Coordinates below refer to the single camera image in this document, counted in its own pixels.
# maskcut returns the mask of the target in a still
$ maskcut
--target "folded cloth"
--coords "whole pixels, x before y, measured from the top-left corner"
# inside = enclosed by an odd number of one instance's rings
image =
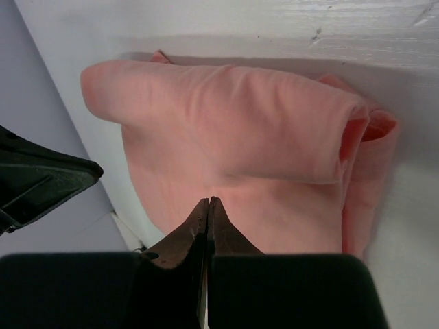
[[[122,125],[130,177],[165,234],[215,195],[265,253],[360,258],[399,125],[333,75],[113,60],[85,69],[87,108]]]

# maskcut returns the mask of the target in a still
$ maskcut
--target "pink cloth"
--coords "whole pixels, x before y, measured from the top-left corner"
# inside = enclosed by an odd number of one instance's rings
[[[265,253],[360,258],[398,135],[332,75],[113,60],[85,69],[88,109],[122,124],[132,183],[165,234],[220,197]]]

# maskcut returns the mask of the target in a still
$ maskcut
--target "white wooden surface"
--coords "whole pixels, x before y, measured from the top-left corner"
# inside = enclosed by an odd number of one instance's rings
[[[369,264],[393,328],[439,319],[439,1],[16,0],[119,218],[146,245],[161,238],[129,181],[120,129],[92,117],[86,66],[146,60],[333,72],[402,120],[393,179]]]

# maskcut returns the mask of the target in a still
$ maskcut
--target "gray background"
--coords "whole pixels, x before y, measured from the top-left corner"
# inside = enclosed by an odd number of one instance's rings
[[[88,158],[12,0],[0,1],[0,125],[55,151]],[[36,223],[0,236],[0,256],[18,252],[126,250],[101,184]]]

